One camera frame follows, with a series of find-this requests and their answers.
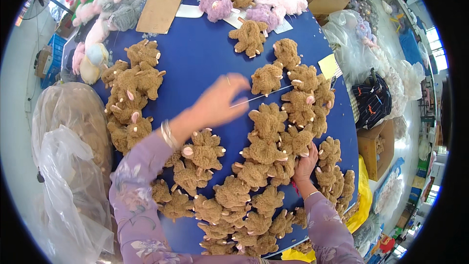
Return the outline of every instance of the yellow plastic bag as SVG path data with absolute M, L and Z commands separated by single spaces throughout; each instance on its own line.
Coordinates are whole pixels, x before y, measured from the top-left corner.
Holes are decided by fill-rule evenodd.
M 351 233 L 355 232 L 368 218 L 373 202 L 372 190 L 368 184 L 368 173 L 361 155 L 358 155 L 358 193 L 361 195 L 360 207 L 345 224 Z M 288 249 L 282 253 L 282 260 L 301 260 L 309 263 L 316 260 L 316 255 L 314 250 L 305 255 L 297 250 Z

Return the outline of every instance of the silver bracelet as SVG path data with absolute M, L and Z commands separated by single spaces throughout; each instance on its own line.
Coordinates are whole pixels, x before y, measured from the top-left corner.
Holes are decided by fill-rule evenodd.
M 171 128 L 169 127 L 169 122 L 168 120 L 164 120 L 161 122 L 161 135 L 163 136 L 163 139 L 165 140 L 166 144 L 168 144 L 173 150 L 176 150 L 177 147 L 177 141 L 171 134 Z

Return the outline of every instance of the tag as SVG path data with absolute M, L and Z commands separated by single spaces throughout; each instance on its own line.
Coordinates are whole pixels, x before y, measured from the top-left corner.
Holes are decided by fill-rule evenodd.
M 277 33 L 277 34 L 280 34 L 280 33 L 283 33 L 283 32 L 290 31 L 292 29 L 293 29 L 292 25 L 290 25 L 290 23 L 287 20 L 284 20 L 283 24 L 281 24 L 280 26 L 278 26 L 274 29 L 274 32 Z

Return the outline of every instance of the yellow paper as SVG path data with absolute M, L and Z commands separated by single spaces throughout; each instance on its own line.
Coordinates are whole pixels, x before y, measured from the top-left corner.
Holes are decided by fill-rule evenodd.
M 324 74 L 326 79 L 331 79 L 334 76 L 335 71 L 339 68 L 339 65 L 335 61 L 334 54 L 330 54 L 319 61 L 321 72 Z

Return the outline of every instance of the blue table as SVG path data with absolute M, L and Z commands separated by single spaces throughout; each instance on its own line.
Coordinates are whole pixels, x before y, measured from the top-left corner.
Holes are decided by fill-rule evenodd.
M 198 4 L 196 0 L 184 0 L 184 4 Z M 161 51 L 160 64 L 158 70 L 166 70 L 163 84 L 158 90 L 159 98 L 156 101 L 148 102 L 143 109 L 144 117 L 153 116 L 153 129 L 157 129 L 161 121 L 171 119 L 179 114 L 183 109 L 191 106 L 202 92 L 208 88 L 220 74 L 237 72 L 246 76 L 249 80 L 254 71 L 272 63 L 276 58 L 273 54 L 272 45 L 275 41 L 290 38 L 298 43 L 298 55 L 302 54 L 302 63 L 315 65 L 319 70 L 318 61 L 332 53 L 324 34 L 320 33 L 320 27 L 310 12 L 300 16 L 287 16 L 287 20 L 292 23 L 293 30 L 276 34 L 271 32 L 264 44 L 264 52 L 255 58 L 249 59 L 244 53 L 235 53 L 234 45 L 236 40 L 228 38 L 228 32 L 234 27 L 225 21 L 212 23 L 203 15 L 198 19 L 175 18 L 167 35 L 158 35 L 150 40 L 158 41 L 158 49 Z M 142 40 L 142 33 L 134 30 L 127 32 L 112 32 L 108 37 L 107 49 L 113 52 L 113 60 L 126 60 L 125 47 L 129 47 Z M 290 85 L 290 80 L 286 72 L 283 73 L 282 88 Z M 99 94 L 104 103 L 110 95 L 110 89 L 105 90 L 104 84 L 99 80 L 93 88 Z M 355 123 L 350 105 L 349 95 L 345 87 L 343 77 L 337 80 L 335 85 L 335 106 L 327 116 L 328 130 L 320 139 L 315 139 L 315 144 L 330 135 L 335 139 L 340 139 L 342 150 L 342 162 L 339 163 L 343 172 L 348 169 L 355 171 L 355 186 L 358 186 L 358 146 L 355 133 Z M 270 94 L 269 97 L 258 98 L 249 103 L 250 109 L 257 109 L 264 102 L 266 104 L 275 102 L 282 104 L 280 96 L 291 88 Z M 240 96 L 253 98 L 250 92 L 243 92 Z M 239 119 L 217 128 L 213 132 L 221 137 L 221 145 L 226 148 L 225 156 L 220 158 L 223 169 L 215 171 L 213 179 L 208 182 L 204 189 L 198 190 L 200 194 L 212 198 L 215 184 L 223 184 L 226 176 L 231 175 L 231 164 L 235 161 L 243 162 L 244 158 L 239 155 L 244 147 L 249 146 L 247 134 L 253 129 L 253 122 L 247 113 Z M 122 159 L 120 152 L 114 152 L 114 167 Z M 163 178 L 171 187 L 173 185 L 173 170 L 165 168 Z M 289 211 L 296 206 L 302 206 L 303 201 L 297 196 L 295 189 L 289 186 L 278 188 L 285 192 L 283 208 Z M 357 187 L 350 204 L 356 202 Z M 261 193 L 251 192 L 251 196 Z M 172 220 L 160 215 L 161 224 L 166 233 L 166 237 L 172 249 L 176 252 L 200 254 L 204 249 L 199 246 L 205 233 L 197 227 L 195 218 L 180 218 L 173 223 Z M 307 230 L 294 225 L 293 232 L 286 237 L 277 240 L 278 252 L 289 249 L 307 236 Z

